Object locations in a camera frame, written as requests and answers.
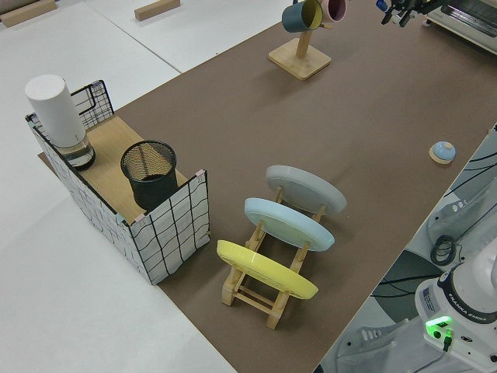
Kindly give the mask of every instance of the wooden mug tree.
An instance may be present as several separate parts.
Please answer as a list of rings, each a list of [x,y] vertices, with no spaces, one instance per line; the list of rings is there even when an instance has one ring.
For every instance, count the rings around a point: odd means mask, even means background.
[[[300,38],[295,38],[270,52],[268,59],[300,80],[309,79],[332,61],[326,54],[309,45],[311,36],[311,30],[304,31]]]

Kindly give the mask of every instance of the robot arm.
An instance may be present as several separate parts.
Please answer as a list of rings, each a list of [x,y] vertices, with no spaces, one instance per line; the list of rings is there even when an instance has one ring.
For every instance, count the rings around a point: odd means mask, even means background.
[[[391,0],[389,7],[385,0],[377,0],[376,6],[385,13],[382,25],[389,23],[392,16],[398,16],[398,25],[404,27],[416,14],[428,14],[448,2],[449,0]]]

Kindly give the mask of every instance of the mug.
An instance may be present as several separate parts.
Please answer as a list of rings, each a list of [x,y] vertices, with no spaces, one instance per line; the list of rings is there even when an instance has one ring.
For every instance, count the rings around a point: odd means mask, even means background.
[[[343,19],[347,10],[346,0],[321,0],[323,22],[338,22]]]
[[[294,3],[283,11],[281,22],[289,33],[315,30],[321,25],[323,9],[318,0],[304,0]]]

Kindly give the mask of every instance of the white cylinder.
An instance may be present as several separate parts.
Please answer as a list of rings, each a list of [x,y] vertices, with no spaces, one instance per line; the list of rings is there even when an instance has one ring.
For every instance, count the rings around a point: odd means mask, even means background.
[[[40,75],[26,84],[24,92],[53,145],[70,148],[85,138],[85,128],[63,78]]]

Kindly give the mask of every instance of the brown mat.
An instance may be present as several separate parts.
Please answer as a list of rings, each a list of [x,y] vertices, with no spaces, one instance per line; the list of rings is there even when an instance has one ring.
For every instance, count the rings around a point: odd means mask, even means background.
[[[382,26],[373,2],[348,6],[314,32],[332,63],[306,82],[267,59],[294,37],[276,25],[117,111],[169,143],[185,175],[209,172],[211,242],[160,286],[240,372],[312,372],[497,119],[494,55],[421,17],[400,29]],[[449,166],[428,155],[440,140],[457,148]],[[264,313],[221,304],[229,267],[215,249],[249,238],[245,198],[272,198],[274,164],[319,175],[349,205],[321,221],[336,244],[304,262],[319,292],[291,298],[271,330]],[[270,237],[260,252],[294,254]]]

